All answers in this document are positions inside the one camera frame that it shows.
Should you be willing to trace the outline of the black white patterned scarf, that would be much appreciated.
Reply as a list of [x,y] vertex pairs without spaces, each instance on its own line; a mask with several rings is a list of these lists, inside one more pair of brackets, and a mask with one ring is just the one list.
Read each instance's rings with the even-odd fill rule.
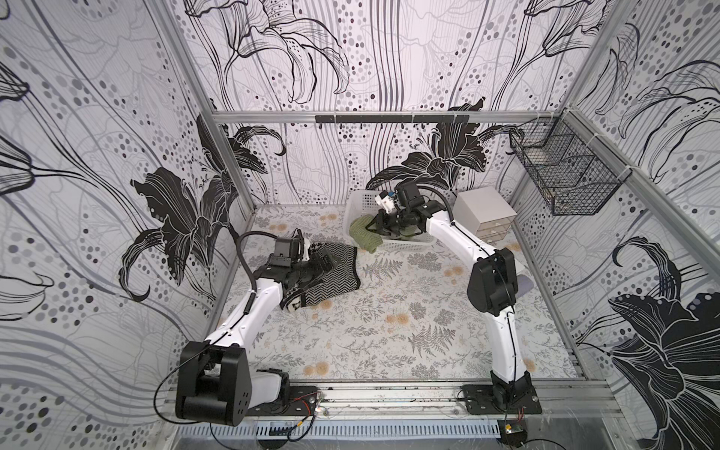
[[282,309],[318,306],[356,291],[361,281],[356,271],[357,248],[343,243],[319,242],[309,247],[309,275],[280,302]]

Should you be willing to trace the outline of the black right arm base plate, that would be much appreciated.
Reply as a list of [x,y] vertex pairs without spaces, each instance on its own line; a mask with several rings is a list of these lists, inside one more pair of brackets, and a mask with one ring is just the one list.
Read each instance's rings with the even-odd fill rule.
[[515,382],[505,382],[494,372],[490,381],[463,384],[457,399],[472,416],[484,414],[542,414],[542,406],[528,371]]

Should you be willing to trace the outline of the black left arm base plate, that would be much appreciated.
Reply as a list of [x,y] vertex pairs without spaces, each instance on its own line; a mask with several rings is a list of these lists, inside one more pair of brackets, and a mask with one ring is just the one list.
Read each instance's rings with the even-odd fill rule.
[[289,385],[281,390],[278,399],[252,407],[247,412],[251,417],[313,416],[320,405],[320,390],[314,385]]

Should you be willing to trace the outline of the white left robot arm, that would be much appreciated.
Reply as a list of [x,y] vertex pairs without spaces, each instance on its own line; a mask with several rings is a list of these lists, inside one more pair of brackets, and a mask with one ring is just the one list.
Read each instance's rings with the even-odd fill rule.
[[[251,236],[274,240],[265,264],[251,269],[243,242]],[[322,244],[300,230],[289,238],[246,232],[236,240],[238,260],[250,287],[238,308],[202,341],[191,341],[178,365],[175,416],[191,423],[237,426],[263,407],[283,411],[291,404],[289,375],[279,369],[251,370],[249,347],[269,315],[324,281],[335,266]]]

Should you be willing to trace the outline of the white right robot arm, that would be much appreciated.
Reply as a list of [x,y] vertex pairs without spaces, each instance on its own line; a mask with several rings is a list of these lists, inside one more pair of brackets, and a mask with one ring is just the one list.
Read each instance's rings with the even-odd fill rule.
[[528,392],[532,378],[522,360],[515,325],[519,292],[516,261],[509,249],[495,249],[458,221],[437,189],[401,182],[393,191],[374,196],[379,206],[372,230],[400,236],[409,227],[429,234],[452,251],[470,270],[467,296],[486,323],[491,348],[493,389],[508,402]]

